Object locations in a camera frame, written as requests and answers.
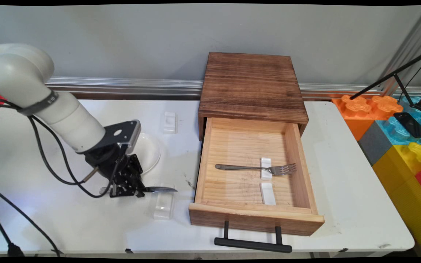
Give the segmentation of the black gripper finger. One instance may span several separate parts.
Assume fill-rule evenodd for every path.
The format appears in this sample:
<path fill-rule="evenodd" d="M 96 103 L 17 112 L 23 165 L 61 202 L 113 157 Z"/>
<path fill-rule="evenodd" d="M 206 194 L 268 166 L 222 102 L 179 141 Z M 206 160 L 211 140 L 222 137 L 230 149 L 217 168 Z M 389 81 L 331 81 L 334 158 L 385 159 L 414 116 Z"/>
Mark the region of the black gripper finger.
<path fill-rule="evenodd" d="M 142 183 L 141 176 L 117 175 L 113 179 L 110 190 L 111 198 L 136 196 L 143 198 L 145 196 L 145 185 Z"/>
<path fill-rule="evenodd" d="M 130 185 L 140 185 L 142 183 L 143 169 L 136 154 L 128 155 L 126 165 L 122 170 L 123 178 Z"/>

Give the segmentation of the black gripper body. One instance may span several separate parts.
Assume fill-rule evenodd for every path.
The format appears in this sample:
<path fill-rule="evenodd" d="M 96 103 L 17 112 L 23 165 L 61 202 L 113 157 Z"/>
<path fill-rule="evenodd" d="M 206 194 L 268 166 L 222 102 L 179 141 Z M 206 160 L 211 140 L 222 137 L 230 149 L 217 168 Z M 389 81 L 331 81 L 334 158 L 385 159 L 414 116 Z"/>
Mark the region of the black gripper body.
<path fill-rule="evenodd" d="M 98 172 L 107 179 L 117 175 L 126 167 L 128 145 L 108 145 L 84 153 L 85 161 L 93 168 L 99 168 Z"/>

